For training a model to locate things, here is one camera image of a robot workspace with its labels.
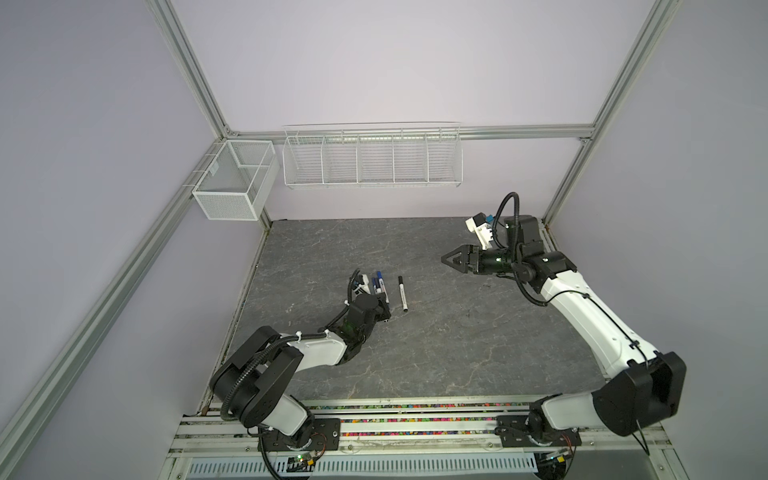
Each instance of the wire basket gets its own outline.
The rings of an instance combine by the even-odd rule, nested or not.
[[[259,220],[279,169],[271,141],[227,140],[192,194],[211,220]]]
[[[283,172],[291,188],[457,186],[458,127],[288,134]]]

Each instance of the mounting plate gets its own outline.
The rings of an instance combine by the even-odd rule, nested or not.
[[[315,433],[322,433],[326,436],[328,441],[326,442],[326,452],[329,450],[339,449],[339,436],[341,435],[341,420],[340,419],[314,419]],[[265,432],[266,435],[263,438],[264,448],[268,452],[291,452],[285,443],[286,436],[277,430]],[[315,435],[312,437],[312,443],[305,450],[322,450],[323,442],[326,441],[322,436]]]
[[[499,415],[496,417],[496,422],[500,427],[510,427],[512,429],[522,429],[525,426],[525,420],[528,418],[528,414],[525,415]],[[581,437],[578,432],[573,430],[563,430],[562,435],[568,437],[571,440],[571,445],[578,447],[581,445]],[[506,432],[499,435],[502,439],[502,447],[538,447],[533,441],[523,433]],[[567,447],[568,443],[561,436],[555,439],[551,446],[553,447]]]

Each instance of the table surface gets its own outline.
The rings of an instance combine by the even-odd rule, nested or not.
[[[462,275],[440,256],[477,243],[463,218],[274,222],[230,352],[257,328],[315,332],[346,298],[355,268],[381,270],[392,318],[341,366],[298,372],[306,399],[548,395],[600,388],[587,343],[553,307],[529,303],[511,280]],[[409,311],[402,311],[402,275]]]

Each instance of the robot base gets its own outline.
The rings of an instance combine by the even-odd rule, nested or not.
[[[311,443],[301,450],[317,450],[319,452],[323,449],[323,443],[326,444],[326,452],[329,450],[338,450],[339,436],[341,435],[340,429],[340,419],[314,419],[313,436],[310,437]],[[315,433],[322,433],[326,437],[323,438],[321,435],[314,435]],[[264,448],[268,452],[291,452],[291,449],[289,449],[286,444],[288,438],[289,437],[286,437],[277,430],[271,430],[264,432],[262,442]]]
[[[577,447],[581,445],[581,437],[578,432],[573,430],[561,430],[553,432],[551,435],[551,442],[547,439],[545,442],[534,442],[527,433],[524,433],[526,425],[525,421],[528,419],[528,414],[522,415],[499,415],[496,417],[499,437],[502,439],[502,447],[539,447],[539,446],[553,446],[553,447],[567,447],[568,442],[565,441],[563,435],[567,436],[571,440],[571,446]]]

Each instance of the blue marker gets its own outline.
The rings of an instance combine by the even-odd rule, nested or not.
[[[389,305],[389,295],[387,295],[386,287],[384,287],[384,279],[382,278],[382,273],[381,272],[376,272],[376,275],[379,278],[379,285],[381,285],[382,291],[384,292],[384,298],[386,299],[386,302]]]

